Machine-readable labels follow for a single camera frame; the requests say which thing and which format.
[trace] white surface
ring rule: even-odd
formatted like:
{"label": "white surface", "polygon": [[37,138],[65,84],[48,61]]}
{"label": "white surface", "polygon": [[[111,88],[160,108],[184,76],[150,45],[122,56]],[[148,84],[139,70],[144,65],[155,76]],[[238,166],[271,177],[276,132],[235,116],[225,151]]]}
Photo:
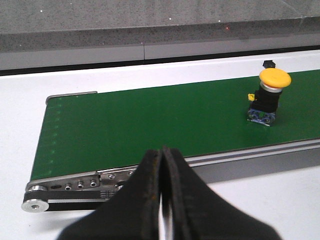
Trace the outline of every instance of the white surface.
{"label": "white surface", "polygon": [[[0,77],[0,239],[53,240],[89,212],[21,210],[47,96],[257,76],[270,59],[287,72],[320,69],[319,55],[316,50]],[[319,240],[319,183],[320,168],[314,167],[213,186],[231,203],[275,226],[284,240]]]}

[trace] small yellow part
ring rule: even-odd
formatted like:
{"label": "small yellow part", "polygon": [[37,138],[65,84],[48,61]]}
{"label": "small yellow part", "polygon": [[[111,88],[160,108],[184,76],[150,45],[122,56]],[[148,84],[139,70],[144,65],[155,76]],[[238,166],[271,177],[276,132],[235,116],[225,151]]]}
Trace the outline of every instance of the small yellow part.
{"label": "small yellow part", "polygon": [[290,85],[291,77],[279,68],[266,68],[260,72],[261,81],[272,88],[284,88]]}
{"label": "small yellow part", "polygon": [[251,101],[251,102],[254,101],[255,100],[255,95],[253,93],[249,93],[248,94],[248,100]]}

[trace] granite countertop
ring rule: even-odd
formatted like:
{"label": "granite countertop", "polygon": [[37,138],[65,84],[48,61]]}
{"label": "granite countertop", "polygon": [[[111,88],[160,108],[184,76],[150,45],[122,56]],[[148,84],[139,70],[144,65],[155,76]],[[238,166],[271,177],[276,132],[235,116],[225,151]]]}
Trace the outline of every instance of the granite countertop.
{"label": "granite countertop", "polygon": [[0,53],[320,33],[320,0],[0,1]]}

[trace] green conveyor belt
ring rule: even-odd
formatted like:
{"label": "green conveyor belt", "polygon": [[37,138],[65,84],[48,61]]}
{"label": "green conveyor belt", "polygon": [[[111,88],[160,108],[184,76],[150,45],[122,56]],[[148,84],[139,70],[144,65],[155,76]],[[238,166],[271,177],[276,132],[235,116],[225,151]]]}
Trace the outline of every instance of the green conveyor belt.
{"label": "green conveyor belt", "polygon": [[290,75],[271,127],[246,120],[257,76],[52,98],[31,180],[137,165],[162,145],[188,157],[319,138],[320,70]]}

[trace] black object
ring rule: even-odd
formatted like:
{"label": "black object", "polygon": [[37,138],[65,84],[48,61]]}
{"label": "black object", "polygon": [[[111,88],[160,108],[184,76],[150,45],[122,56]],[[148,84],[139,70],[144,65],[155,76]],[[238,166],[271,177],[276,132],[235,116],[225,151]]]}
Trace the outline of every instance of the black object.
{"label": "black object", "polygon": [[259,90],[254,92],[255,100],[251,103],[250,108],[259,110],[265,113],[274,113],[279,105],[280,92],[269,92],[261,86]]}
{"label": "black object", "polygon": [[281,239],[214,193],[178,149],[164,147],[148,150],[121,190],[58,240],[158,240],[160,195],[164,209],[172,206],[174,240]]}
{"label": "black object", "polygon": [[276,64],[272,60],[265,60],[262,64],[265,69],[274,69]]}

